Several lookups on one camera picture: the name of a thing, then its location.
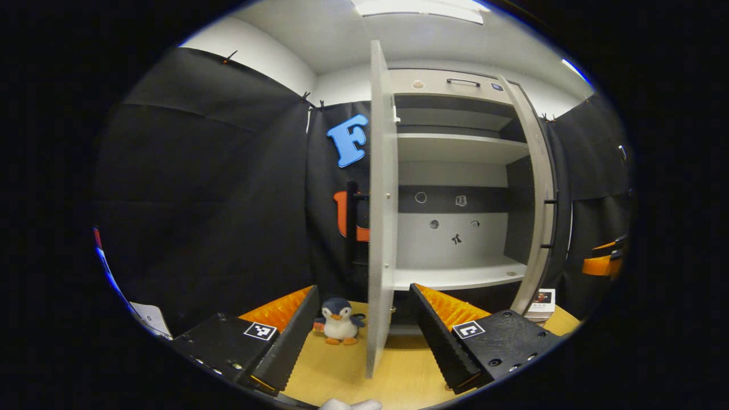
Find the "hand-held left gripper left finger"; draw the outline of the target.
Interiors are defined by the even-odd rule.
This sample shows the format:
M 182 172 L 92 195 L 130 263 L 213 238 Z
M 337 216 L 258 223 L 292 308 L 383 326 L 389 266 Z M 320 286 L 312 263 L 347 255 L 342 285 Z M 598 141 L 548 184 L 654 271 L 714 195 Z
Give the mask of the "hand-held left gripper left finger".
M 234 385 L 273 397 L 286 389 L 320 308 L 307 286 L 242 315 L 214 314 L 173 339 L 173 350 Z

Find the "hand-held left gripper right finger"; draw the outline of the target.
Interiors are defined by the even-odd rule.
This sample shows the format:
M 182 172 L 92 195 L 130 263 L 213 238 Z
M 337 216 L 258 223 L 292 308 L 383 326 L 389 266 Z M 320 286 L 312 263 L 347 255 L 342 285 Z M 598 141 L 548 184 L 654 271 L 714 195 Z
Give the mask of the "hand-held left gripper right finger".
M 489 313 L 417 283 L 409 286 L 409 297 L 417 325 L 455 394 L 518 371 L 563 340 L 516 311 Z

